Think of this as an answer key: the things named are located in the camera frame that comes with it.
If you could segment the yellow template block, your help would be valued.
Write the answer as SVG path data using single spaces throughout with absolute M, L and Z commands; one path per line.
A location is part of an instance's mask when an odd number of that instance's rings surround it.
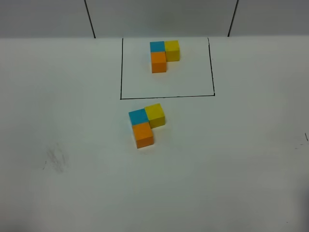
M 167 62 L 180 60 L 180 46 L 177 40 L 165 41 L 165 53 Z

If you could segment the white template paper sheet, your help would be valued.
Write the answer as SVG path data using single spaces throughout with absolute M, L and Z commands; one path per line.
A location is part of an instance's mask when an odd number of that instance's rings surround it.
M 150 42 L 177 40 L 180 60 L 167 63 L 167 71 L 152 73 Z M 121 98 L 159 99 L 214 95 L 207 37 L 124 38 Z

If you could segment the orange template block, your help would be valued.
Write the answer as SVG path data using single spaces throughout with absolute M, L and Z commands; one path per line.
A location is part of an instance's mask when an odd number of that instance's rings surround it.
M 165 73 L 167 71 L 167 60 L 165 52 L 151 52 L 152 73 Z

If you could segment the blue template block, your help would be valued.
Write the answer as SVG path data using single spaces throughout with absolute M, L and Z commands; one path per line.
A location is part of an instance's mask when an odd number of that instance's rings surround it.
M 165 52 L 165 42 L 164 41 L 150 42 L 150 51 L 151 53 Z

